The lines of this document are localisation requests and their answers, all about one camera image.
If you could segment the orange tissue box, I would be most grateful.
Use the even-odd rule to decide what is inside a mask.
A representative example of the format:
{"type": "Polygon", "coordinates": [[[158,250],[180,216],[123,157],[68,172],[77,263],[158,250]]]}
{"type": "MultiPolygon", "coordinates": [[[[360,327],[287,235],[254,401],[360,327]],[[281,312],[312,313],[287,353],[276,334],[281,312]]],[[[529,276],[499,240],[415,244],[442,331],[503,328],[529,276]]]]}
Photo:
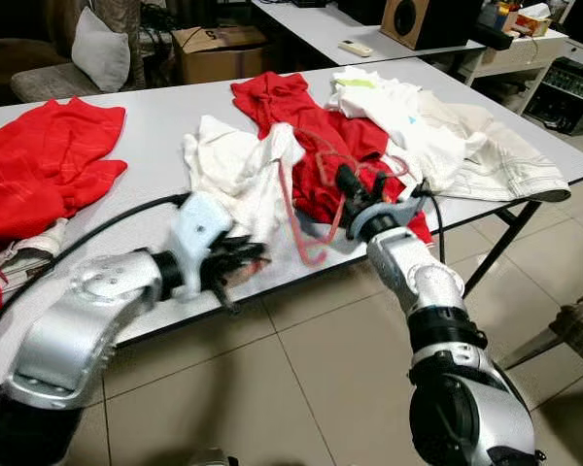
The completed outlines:
{"type": "Polygon", "coordinates": [[[548,4],[539,3],[524,6],[518,12],[509,15],[510,31],[528,37],[541,37],[549,30],[552,23],[552,8],[548,4]]]}

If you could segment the white patterned cloth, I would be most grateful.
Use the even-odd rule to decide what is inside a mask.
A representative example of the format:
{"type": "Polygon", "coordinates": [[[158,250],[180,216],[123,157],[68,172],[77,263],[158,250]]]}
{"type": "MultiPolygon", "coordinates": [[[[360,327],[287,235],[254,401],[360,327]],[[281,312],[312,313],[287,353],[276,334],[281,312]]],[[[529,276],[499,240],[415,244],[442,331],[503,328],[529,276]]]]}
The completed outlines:
{"type": "Polygon", "coordinates": [[[69,218],[58,218],[42,234],[8,244],[0,250],[0,292],[3,296],[23,287],[66,248],[69,218]]]}

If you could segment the red crumpled garment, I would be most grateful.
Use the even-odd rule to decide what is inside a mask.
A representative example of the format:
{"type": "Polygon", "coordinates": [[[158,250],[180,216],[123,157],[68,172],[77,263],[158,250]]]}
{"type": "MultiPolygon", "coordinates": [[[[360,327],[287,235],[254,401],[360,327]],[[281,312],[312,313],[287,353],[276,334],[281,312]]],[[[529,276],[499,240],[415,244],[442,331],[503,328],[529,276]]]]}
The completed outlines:
{"type": "Polygon", "coordinates": [[[349,118],[319,106],[299,74],[280,76],[265,72],[232,85],[233,105],[268,136],[274,124],[287,123],[304,149],[304,158],[291,165],[291,202],[317,223],[331,223],[342,194],[335,185],[341,165],[349,165],[371,194],[379,174],[386,175],[381,199],[394,201],[404,189],[393,175],[388,154],[388,133],[367,118],[349,118]]]}

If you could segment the white shirt with green label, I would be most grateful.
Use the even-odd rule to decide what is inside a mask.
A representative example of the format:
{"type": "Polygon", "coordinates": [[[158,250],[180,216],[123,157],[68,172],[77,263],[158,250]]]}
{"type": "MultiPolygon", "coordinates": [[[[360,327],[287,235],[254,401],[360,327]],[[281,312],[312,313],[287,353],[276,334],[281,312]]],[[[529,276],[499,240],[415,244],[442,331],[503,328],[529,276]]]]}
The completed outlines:
{"type": "Polygon", "coordinates": [[[331,77],[327,106],[348,118],[367,118],[388,134],[388,156],[404,168],[404,185],[425,183],[446,192],[469,156],[466,137],[430,114],[433,94],[419,85],[345,67],[331,77]]]}

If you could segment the long white desk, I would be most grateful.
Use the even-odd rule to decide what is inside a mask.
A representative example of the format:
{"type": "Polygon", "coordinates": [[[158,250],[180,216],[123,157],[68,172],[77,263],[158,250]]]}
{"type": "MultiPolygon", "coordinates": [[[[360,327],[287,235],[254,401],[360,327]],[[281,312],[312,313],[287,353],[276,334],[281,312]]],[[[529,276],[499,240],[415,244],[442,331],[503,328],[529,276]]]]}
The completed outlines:
{"type": "Polygon", "coordinates": [[[381,34],[377,25],[360,25],[348,15],[342,14],[334,4],[323,8],[300,8],[292,3],[264,3],[253,0],[258,9],[303,40],[306,45],[317,49],[336,66],[363,65],[388,59],[402,59],[421,56],[441,56],[483,50],[474,41],[466,41],[463,46],[451,48],[411,50],[381,34]],[[358,43],[371,49],[366,57],[358,56],[341,48],[344,41],[358,43]]]}

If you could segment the white pillow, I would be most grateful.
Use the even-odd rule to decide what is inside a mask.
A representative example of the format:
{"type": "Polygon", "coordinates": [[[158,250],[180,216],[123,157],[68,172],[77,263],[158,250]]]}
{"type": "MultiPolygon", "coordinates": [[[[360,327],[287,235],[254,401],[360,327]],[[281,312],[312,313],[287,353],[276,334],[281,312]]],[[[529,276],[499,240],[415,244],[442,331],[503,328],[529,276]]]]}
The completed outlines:
{"type": "Polygon", "coordinates": [[[71,61],[102,92],[117,92],[130,76],[130,40],[111,31],[87,6],[82,9],[71,45],[71,61]]]}

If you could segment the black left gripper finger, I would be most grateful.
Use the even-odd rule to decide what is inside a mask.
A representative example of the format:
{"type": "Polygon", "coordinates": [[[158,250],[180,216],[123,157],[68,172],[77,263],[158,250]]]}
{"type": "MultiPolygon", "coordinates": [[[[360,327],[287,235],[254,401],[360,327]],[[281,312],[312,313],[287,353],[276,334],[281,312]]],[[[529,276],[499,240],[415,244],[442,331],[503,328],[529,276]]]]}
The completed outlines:
{"type": "Polygon", "coordinates": [[[253,243],[251,236],[223,237],[222,257],[226,260],[255,262],[265,255],[266,244],[253,243]]]}
{"type": "Polygon", "coordinates": [[[256,274],[257,270],[237,270],[225,274],[225,309],[227,311],[239,311],[239,306],[233,297],[233,291],[243,284],[250,283],[256,274]]]}

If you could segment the plain white garment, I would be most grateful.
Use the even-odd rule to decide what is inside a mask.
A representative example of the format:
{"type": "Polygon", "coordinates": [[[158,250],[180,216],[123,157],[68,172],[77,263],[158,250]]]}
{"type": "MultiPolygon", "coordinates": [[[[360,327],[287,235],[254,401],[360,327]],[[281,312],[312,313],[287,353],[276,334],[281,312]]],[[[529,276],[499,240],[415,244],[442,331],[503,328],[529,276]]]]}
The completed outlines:
{"type": "Polygon", "coordinates": [[[260,139],[206,115],[182,138],[190,189],[216,198],[235,222],[229,235],[252,243],[269,243],[287,221],[291,167],[304,152],[285,121],[260,139]]]}

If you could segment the white remote control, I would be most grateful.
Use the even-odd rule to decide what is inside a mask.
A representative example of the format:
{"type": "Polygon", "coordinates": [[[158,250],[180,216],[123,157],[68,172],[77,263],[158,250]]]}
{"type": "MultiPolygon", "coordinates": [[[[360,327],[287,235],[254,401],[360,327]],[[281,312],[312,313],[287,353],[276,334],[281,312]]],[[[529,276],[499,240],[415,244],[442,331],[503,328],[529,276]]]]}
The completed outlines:
{"type": "Polygon", "coordinates": [[[357,57],[371,57],[373,53],[373,48],[362,43],[355,43],[353,40],[342,40],[339,44],[339,48],[342,50],[347,50],[348,53],[352,53],[357,57]]]}

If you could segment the cream striped shorts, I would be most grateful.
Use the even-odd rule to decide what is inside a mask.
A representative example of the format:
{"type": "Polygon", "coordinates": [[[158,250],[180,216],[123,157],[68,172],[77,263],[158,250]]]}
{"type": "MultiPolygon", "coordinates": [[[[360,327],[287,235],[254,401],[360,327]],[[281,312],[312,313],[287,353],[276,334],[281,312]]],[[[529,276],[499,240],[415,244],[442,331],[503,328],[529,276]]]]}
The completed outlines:
{"type": "Polygon", "coordinates": [[[424,174],[430,190],[450,198],[483,201],[532,199],[562,203],[570,186],[557,164],[501,123],[487,108],[444,103],[419,93],[421,121],[444,136],[450,150],[430,157],[424,174]]]}

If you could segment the red shirt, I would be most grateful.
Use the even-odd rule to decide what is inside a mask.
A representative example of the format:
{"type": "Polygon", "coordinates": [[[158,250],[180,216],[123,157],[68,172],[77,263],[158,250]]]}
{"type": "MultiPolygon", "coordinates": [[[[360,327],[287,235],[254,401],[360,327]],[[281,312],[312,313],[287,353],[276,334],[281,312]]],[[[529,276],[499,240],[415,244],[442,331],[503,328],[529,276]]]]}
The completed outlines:
{"type": "Polygon", "coordinates": [[[78,97],[49,101],[0,128],[0,249],[108,194],[126,170],[109,154],[126,112],[78,97]]]}

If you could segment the small cardboard box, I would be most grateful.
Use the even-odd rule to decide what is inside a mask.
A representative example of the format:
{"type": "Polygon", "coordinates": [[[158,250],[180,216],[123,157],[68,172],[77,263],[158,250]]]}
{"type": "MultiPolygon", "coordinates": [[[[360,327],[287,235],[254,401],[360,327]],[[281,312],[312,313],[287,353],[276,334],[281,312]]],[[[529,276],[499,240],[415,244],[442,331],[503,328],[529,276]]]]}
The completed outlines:
{"type": "Polygon", "coordinates": [[[270,43],[254,26],[181,28],[172,37],[186,84],[251,79],[265,70],[270,43]]]}

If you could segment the white table with black legs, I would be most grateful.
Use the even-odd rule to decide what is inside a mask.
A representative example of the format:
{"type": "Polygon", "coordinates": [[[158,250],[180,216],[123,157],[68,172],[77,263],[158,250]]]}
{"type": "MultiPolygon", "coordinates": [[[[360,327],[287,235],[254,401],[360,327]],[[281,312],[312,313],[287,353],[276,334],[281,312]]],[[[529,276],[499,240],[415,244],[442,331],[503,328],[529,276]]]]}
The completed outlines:
{"type": "MultiPolygon", "coordinates": [[[[368,71],[385,79],[397,79],[430,90],[447,103],[463,103],[486,108],[497,120],[531,143],[536,150],[557,164],[569,183],[583,182],[583,151],[506,110],[481,93],[444,74],[417,58],[372,62],[368,71]]],[[[127,168],[104,198],[87,206],[68,223],[66,236],[77,240],[93,227],[146,201],[189,189],[189,172],[182,156],[182,141],[198,127],[203,116],[216,117],[232,127],[253,130],[252,120],[232,102],[229,82],[208,82],[130,92],[91,96],[88,103],[97,107],[122,107],[126,112],[117,146],[111,154],[126,161],[127,168]]],[[[139,248],[157,251],[167,239],[175,212],[158,206],[111,226],[93,237],[79,251],[65,258],[54,274],[35,284],[0,319],[0,384],[15,359],[17,347],[38,319],[65,291],[70,272],[77,263],[100,254],[118,254],[139,248]]],[[[354,265],[365,256],[362,245],[337,241],[327,250],[326,262],[306,266],[297,256],[288,232],[279,232],[272,241],[272,265],[264,268],[250,283],[233,291],[235,301],[263,296],[284,285],[303,283],[324,272],[354,265]]]]}

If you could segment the red plastic hanger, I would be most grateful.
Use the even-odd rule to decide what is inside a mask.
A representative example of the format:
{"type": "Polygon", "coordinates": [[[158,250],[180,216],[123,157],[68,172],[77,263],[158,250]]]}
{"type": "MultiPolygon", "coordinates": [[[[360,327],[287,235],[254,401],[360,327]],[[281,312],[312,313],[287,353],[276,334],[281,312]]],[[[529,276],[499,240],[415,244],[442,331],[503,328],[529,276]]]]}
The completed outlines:
{"type": "MultiPolygon", "coordinates": [[[[277,121],[277,123],[272,124],[273,130],[287,130],[287,132],[295,133],[295,128],[285,121],[277,121]]],[[[339,151],[331,147],[328,152],[334,152],[335,155],[339,155],[339,151]]],[[[350,155],[339,155],[340,156],[340,167],[339,168],[349,168],[353,170],[354,174],[360,172],[360,162],[350,155]]],[[[342,217],[344,216],[346,199],[348,195],[342,194],[342,189],[340,189],[340,203],[336,205],[334,217],[331,219],[330,227],[328,228],[327,236],[325,239],[310,239],[309,236],[303,234],[301,230],[299,220],[296,217],[296,208],[294,204],[294,195],[292,195],[291,185],[292,185],[292,175],[291,170],[286,167],[286,159],[280,158],[277,163],[278,167],[278,181],[280,186],[280,195],[283,196],[284,208],[286,208],[286,217],[288,224],[291,226],[291,236],[294,240],[297,256],[299,256],[301,262],[306,266],[320,266],[326,262],[327,252],[324,250],[326,246],[334,243],[334,239],[339,235],[339,226],[342,222],[342,217]],[[317,252],[314,252],[313,248],[317,246],[319,248],[317,252]]]]}
{"type": "MultiPolygon", "coordinates": [[[[322,186],[327,189],[340,191],[336,187],[336,170],[340,165],[340,156],[334,152],[322,151],[305,159],[310,164],[314,172],[317,173],[322,186]]],[[[410,168],[402,158],[375,158],[358,159],[360,162],[360,172],[357,173],[363,185],[363,192],[370,190],[373,178],[377,173],[385,174],[385,196],[381,201],[386,203],[397,203],[404,200],[404,188],[406,185],[399,178],[410,173],[410,168]]]]}

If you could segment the black audio mixer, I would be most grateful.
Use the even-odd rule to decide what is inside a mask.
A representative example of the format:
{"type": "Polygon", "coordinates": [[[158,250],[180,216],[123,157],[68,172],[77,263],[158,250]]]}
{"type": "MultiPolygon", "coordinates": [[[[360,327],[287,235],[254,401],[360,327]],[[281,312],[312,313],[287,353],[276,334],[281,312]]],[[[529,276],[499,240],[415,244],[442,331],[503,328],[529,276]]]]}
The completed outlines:
{"type": "Polygon", "coordinates": [[[567,57],[555,59],[522,115],[566,136],[583,130],[583,65],[567,57]]]}

